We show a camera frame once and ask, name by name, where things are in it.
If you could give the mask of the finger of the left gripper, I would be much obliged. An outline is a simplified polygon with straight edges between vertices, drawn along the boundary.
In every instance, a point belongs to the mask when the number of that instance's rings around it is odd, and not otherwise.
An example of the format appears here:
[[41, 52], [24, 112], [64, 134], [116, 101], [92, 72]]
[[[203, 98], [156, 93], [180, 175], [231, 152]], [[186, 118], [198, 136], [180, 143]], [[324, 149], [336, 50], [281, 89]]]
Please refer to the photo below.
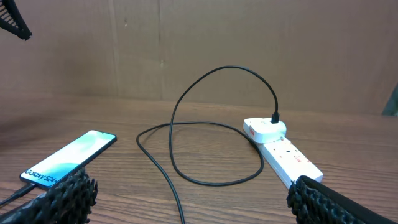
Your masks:
[[22, 40], [29, 40], [32, 37], [32, 32], [23, 20], [14, 0], [1, 0], [1, 28]]

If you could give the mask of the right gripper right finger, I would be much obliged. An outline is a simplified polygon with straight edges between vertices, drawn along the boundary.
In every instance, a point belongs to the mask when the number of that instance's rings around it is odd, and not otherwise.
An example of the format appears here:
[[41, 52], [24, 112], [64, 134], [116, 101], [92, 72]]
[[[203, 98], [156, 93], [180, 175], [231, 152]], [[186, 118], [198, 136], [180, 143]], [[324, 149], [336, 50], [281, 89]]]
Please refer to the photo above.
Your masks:
[[289, 187], [287, 206], [298, 224], [397, 224], [305, 175]]

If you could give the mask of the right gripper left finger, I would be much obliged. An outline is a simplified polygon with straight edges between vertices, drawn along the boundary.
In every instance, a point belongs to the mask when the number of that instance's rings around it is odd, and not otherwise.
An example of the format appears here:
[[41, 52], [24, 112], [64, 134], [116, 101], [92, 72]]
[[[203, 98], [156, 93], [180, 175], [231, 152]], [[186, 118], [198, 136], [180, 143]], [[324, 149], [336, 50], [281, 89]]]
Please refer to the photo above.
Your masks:
[[86, 224], [98, 183], [80, 169], [55, 188], [1, 215], [1, 224]]

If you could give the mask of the blue Samsung Galaxy smartphone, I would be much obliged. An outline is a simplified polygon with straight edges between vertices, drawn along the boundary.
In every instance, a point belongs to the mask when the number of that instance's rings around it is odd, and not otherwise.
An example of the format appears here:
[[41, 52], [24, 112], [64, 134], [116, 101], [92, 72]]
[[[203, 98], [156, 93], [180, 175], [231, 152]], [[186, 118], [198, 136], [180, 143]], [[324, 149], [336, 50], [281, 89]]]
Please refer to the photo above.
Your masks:
[[90, 130], [20, 174], [24, 182], [50, 189], [87, 165], [117, 140], [116, 135]]

